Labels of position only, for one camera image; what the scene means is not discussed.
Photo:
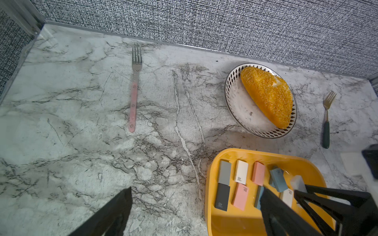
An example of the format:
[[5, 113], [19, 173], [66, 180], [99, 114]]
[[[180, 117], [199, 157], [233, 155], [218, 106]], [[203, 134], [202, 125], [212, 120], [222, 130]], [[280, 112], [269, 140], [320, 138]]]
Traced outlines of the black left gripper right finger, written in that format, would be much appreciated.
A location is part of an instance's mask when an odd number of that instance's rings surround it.
[[260, 199], [260, 210], [269, 236], [319, 236], [320, 233], [304, 221], [279, 197], [265, 189]]

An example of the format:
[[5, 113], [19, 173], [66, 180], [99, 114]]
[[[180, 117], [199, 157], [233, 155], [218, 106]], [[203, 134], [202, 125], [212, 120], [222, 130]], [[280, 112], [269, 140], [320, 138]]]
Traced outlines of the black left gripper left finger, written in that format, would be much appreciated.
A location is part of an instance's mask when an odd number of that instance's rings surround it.
[[71, 236], [122, 236], [132, 209], [132, 189], [126, 188], [112, 198]]

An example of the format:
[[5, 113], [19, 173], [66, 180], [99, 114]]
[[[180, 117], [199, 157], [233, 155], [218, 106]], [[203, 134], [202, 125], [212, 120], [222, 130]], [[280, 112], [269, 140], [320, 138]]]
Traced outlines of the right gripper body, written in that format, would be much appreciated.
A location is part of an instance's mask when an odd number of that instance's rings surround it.
[[361, 176], [367, 192], [347, 191], [341, 198], [351, 205], [350, 213], [340, 224], [339, 235], [376, 236], [378, 234], [378, 145], [359, 151], [341, 153], [345, 170], [352, 176]]

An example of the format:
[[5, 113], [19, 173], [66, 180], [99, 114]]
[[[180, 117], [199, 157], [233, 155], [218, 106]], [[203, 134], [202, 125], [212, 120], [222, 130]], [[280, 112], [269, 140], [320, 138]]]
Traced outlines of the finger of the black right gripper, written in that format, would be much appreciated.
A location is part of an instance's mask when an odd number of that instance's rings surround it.
[[324, 236], [350, 236], [352, 204], [346, 200], [319, 193], [294, 192], [295, 200], [312, 218]]
[[371, 194], [368, 192], [325, 188], [313, 185], [305, 185], [305, 187], [308, 193], [319, 193], [325, 196], [343, 199], [350, 202], [351, 204], [363, 204], [371, 198]]

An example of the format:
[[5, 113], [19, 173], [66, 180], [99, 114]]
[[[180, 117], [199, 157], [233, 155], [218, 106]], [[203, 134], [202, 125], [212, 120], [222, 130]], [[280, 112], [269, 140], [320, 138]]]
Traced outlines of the white eraser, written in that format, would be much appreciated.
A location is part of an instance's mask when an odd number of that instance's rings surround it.
[[292, 208], [293, 194], [293, 190], [289, 188], [280, 193], [280, 199], [290, 208]]
[[246, 185], [247, 182], [247, 174], [248, 174], [248, 167], [249, 164], [242, 160], [237, 160], [236, 162], [236, 169], [235, 169], [235, 175], [234, 180], [237, 183]]
[[304, 193], [308, 193], [307, 192], [307, 189], [306, 189], [306, 186], [305, 186], [305, 183], [303, 181], [303, 178], [302, 176], [300, 175], [296, 175], [294, 176], [291, 180], [290, 180], [290, 184], [292, 186], [292, 189], [295, 191], [295, 190], [298, 190], [298, 191], [301, 191], [301, 192], [304, 192]]

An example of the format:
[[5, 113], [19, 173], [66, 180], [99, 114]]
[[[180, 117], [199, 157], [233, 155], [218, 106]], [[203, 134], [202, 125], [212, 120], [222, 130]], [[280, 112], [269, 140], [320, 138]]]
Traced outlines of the blue eraser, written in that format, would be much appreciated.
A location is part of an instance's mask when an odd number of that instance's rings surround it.
[[284, 172], [278, 167], [274, 167], [270, 172], [269, 185], [274, 187], [279, 193], [288, 189], [286, 180], [284, 178]]
[[261, 197], [262, 197], [262, 194], [263, 194], [264, 190], [265, 190], [264, 186], [258, 186], [257, 194], [256, 194], [256, 199], [255, 199], [255, 204], [254, 204], [254, 207], [256, 209], [258, 209], [258, 210], [261, 209], [260, 200], [261, 200]]

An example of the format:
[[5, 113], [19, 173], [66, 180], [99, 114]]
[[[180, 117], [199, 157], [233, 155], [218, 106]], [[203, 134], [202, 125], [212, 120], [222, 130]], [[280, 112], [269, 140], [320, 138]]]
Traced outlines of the black eraser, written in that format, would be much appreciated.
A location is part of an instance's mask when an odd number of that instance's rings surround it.
[[218, 186], [215, 208], [227, 211], [230, 193], [231, 163], [221, 160], [219, 166]]

